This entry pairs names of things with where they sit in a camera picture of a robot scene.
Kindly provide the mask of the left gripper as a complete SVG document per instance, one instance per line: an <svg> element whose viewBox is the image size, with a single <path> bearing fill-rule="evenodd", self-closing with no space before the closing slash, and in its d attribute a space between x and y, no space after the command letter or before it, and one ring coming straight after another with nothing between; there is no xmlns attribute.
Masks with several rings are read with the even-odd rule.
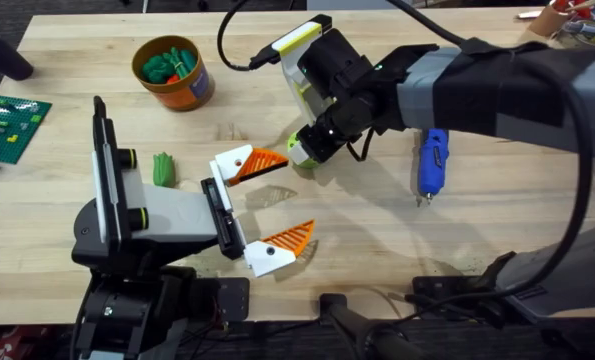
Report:
<svg viewBox="0 0 595 360"><path fill-rule="evenodd" d="M287 167L289 159L266 148L244 145L215 156L217 169L226 186ZM88 202L74 223L75 245L71 258L103 274L143 276L217 246L235 260L242 256L255 277L261 277L294 263L308 245L315 220L245 245L240 224L225 210L214 179L201 182L200 193L133 183L130 194L137 201L133 213L124 215L135 229L116 239L110 231L114 218L106 214L100 198Z"/></svg>

